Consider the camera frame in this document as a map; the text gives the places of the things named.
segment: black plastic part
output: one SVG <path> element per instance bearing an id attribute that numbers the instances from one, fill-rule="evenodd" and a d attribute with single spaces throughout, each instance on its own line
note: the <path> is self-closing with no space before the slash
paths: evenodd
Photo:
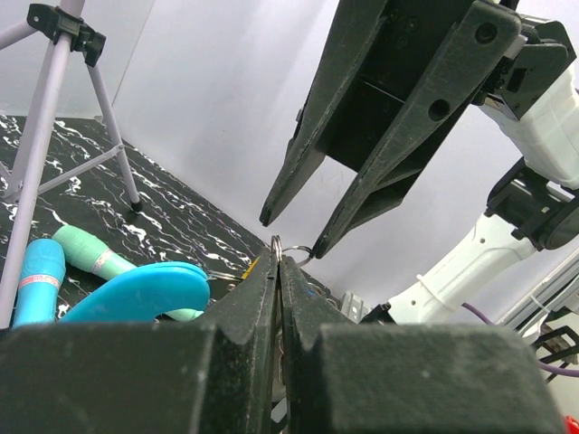
<path id="1" fill-rule="evenodd" d="M 521 15 L 527 43 L 514 60 L 503 59 L 483 88 L 495 105 L 521 119 L 576 59 L 569 36 L 558 21 Z"/>
<path id="2" fill-rule="evenodd" d="M 480 1 L 341 0 L 261 222 L 326 156 L 357 177 L 312 256 L 398 206 L 519 32 L 516 14 Z"/>
<path id="3" fill-rule="evenodd" d="M 143 211 L 143 201 L 131 202 L 131 203 L 130 203 L 130 209 L 131 209 L 133 212 L 141 212 L 141 211 Z"/>
<path id="4" fill-rule="evenodd" d="M 579 191 L 561 197 L 548 184 L 521 158 L 493 187 L 486 214 L 516 226 L 513 235 L 529 238 L 537 250 L 558 249 L 579 233 Z"/>
<path id="5" fill-rule="evenodd" d="M 563 337 L 568 336 L 572 341 L 573 345 L 565 348 L 562 351 L 554 352 L 551 347 L 549 347 L 548 342 L 553 339 L 554 337 Z M 541 362 L 543 363 L 553 363 L 558 362 L 559 360 L 563 360 L 566 357 L 579 354 L 579 335 L 575 332 L 573 328 L 569 325 L 562 325 L 557 329 L 553 330 L 552 332 L 545 333 L 541 335 L 534 343 L 533 346 L 535 349 L 538 348 L 545 348 L 550 355 L 546 355 L 545 357 L 541 358 Z"/>
<path id="6" fill-rule="evenodd" d="M 515 333 L 355 325 L 311 289 L 293 259 L 278 267 L 268 250 L 192 323 L 0 334 L 0 427 L 267 434 L 280 319 L 291 434 L 565 433 Z"/>
<path id="7" fill-rule="evenodd" d="M 360 324 L 395 324 L 395 321 L 388 313 L 388 310 L 390 310 L 390 303 L 377 305 L 360 320 Z"/>
<path id="8" fill-rule="evenodd" d="M 58 6 L 32 4 L 28 9 L 26 22 L 54 44 L 59 41 L 61 34 L 69 34 L 71 51 L 82 52 L 84 62 L 91 67 L 99 61 L 107 40 L 103 34 L 95 32 L 85 24 L 82 18 L 67 14 Z"/>

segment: screw hole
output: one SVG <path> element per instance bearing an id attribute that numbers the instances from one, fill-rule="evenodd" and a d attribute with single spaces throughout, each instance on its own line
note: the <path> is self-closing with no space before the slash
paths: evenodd
<path id="1" fill-rule="evenodd" d="M 435 100 L 428 109 L 428 116 L 434 122 L 443 120 L 451 112 L 451 106 L 444 99 Z"/>
<path id="2" fill-rule="evenodd" d="M 481 27 L 477 29 L 474 33 L 477 38 L 477 42 L 481 45 L 487 45 L 495 40 L 497 37 L 497 26 L 492 23 L 484 23 Z"/>

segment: tripod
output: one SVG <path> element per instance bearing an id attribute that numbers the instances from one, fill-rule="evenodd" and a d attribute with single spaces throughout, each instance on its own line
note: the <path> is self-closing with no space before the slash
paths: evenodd
<path id="1" fill-rule="evenodd" d="M 20 270 L 24 262 L 24 253 L 38 194 L 116 157 L 119 161 L 132 210 L 138 212 L 142 208 L 109 95 L 97 66 L 106 38 L 102 34 L 96 33 L 81 19 L 84 2 L 85 0 L 62 0 L 58 7 L 30 5 L 26 21 L 0 33 L 0 51 L 37 31 L 44 33 L 50 39 L 14 160 L 13 170 L 10 171 L 0 163 L 0 175 L 8 183 L 4 198 L 7 201 L 18 202 L 18 211 L 14 219 L 2 280 L 0 281 L 0 329 L 10 325 Z M 69 54 L 72 51 L 82 52 L 85 57 L 90 79 L 102 111 L 103 121 L 114 147 L 110 151 L 40 185 L 52 135 L 52 125 L 56 117 L 58 98 Z"/>

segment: tripod clamp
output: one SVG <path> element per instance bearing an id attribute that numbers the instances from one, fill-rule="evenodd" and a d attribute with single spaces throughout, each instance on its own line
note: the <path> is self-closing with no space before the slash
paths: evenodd
<path id="1" fill-rule="evenodd" d="M 64 12 L 58 6 L 32 4 L 26 22 L 56 44 L 61 34 L 71 36 L 71 52 L 82 52 L 84 62 L 94 68 L 104 49 L 107 37 L 95 32 L 80 17 Z"/>

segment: black marble table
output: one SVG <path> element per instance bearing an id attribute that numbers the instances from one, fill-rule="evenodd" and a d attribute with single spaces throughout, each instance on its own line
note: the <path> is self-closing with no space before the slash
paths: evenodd
<path id="1" fill-rule="evenodd" d="M 0 161 L 8 167 L 13 165 L 24 121 L 22 117 L 0 116 Z M 43 180 L 111 148 L 106 129 L 99 122 L 59 119 L 52 132 Z M 203 269 L 241 275 L 263 242 L 134 147 L 127 146 L 127 154 L 143 212 L 136 215 L 129 210 L 117 160 L 112 159 L 39 196 L 31 240 L 52 236 L 66 222 L 96 235 L 135 265 L 182 260 Z M 5 188 L 5 180 L 0 180 Z M 0 257 L 4 260 L 16 206 L 1 205 Z M 96 276 L 67 267 L 58 316 L 103 283 Z"/>

